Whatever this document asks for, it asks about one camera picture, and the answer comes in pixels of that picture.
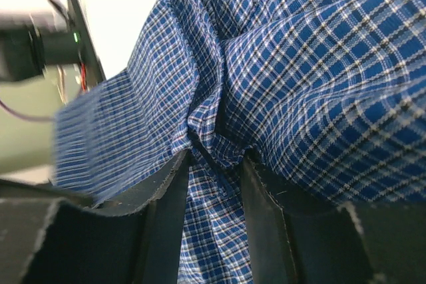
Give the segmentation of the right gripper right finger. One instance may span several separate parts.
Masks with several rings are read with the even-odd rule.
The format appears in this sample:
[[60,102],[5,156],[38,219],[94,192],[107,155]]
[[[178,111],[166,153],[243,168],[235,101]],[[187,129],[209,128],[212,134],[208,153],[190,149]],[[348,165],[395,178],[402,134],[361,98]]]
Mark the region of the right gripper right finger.
[[333,206],[251,157],[241,191],[255,283],[424,283],[425,205]]

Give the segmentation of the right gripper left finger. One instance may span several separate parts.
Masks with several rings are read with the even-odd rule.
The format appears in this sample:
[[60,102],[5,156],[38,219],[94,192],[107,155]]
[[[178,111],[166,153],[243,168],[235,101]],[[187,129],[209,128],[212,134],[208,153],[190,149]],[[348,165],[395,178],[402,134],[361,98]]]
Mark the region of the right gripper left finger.
[[189,153],[95,205],[92,197],[1,181],[2,283],[175,283]]

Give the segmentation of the blue checkered long sleeve shirt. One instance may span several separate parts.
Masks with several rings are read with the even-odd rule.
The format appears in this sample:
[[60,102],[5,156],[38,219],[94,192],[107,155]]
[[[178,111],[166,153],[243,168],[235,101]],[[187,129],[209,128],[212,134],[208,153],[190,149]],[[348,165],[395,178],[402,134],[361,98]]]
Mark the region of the blue checkered long sleeve shirt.
[[127,67],[55,119],[98,202],[190,150],[178,281],[251,283],[247,149],[334,204],[425,200],[425,0],[157,0]]

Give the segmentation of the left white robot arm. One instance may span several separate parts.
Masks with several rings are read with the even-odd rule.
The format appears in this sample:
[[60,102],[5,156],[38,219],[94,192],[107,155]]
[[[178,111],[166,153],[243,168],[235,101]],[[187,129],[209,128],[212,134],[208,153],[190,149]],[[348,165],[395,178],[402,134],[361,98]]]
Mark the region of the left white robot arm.
[[1,82],[20,82],[42,75],[47,66],[81,61],[79,32],[57,14],[1,13]]

